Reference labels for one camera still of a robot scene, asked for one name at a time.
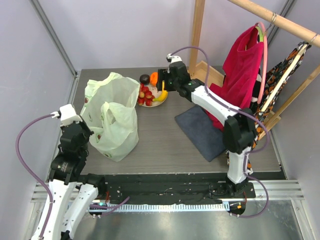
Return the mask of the yellow banana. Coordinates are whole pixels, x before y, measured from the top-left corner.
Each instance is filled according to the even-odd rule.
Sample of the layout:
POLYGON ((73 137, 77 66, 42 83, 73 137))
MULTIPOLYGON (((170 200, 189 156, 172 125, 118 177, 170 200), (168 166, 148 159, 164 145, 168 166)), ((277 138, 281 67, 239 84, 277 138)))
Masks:
POLYGON ((168 97, 168 91, 165 90, 165 82, 163 81, 161 84, 161 90, 158 91, 155 95, 155 98, 152 100, 153 102, 163 102, 168 97))

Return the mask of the green avocado print plastic bag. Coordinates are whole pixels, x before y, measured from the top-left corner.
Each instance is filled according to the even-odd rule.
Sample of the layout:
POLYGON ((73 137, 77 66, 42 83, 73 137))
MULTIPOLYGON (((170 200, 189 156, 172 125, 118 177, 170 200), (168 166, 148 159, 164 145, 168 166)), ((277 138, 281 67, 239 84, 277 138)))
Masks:
POLYGON ((136 80, 116 72, 101 81, 90 79, 85 87, 80 115, 93 131, 89 142, 114 162, 124 159, 139 141, 139 93, 136 80))

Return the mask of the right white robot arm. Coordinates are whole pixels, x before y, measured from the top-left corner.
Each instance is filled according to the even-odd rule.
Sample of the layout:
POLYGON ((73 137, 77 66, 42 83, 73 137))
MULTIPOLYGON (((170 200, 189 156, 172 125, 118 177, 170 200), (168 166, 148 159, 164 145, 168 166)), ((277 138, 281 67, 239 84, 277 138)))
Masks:
POLYGON ((255 118, 249 108, 240 109, 210 91, 204 82, 192 79, 182 61, 157 71, 158 90, 176 91, 188 101, 213 115, 222 125, 222 141, 229 165, 223 194, 236 198, 248 184, 248 155, 256 137, 255 118))

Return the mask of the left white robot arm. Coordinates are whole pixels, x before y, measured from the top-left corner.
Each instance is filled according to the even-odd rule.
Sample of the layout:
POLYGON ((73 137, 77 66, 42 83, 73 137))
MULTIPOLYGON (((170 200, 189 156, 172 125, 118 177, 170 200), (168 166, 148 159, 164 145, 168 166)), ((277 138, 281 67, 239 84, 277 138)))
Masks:
POLYGON ((93 131, 83 121, 63 125, 61 130, 58 153, 50 165, 49 194, 33 240, 72 240, 89 205, 107 192, 104 177, 81 176, 93 131))

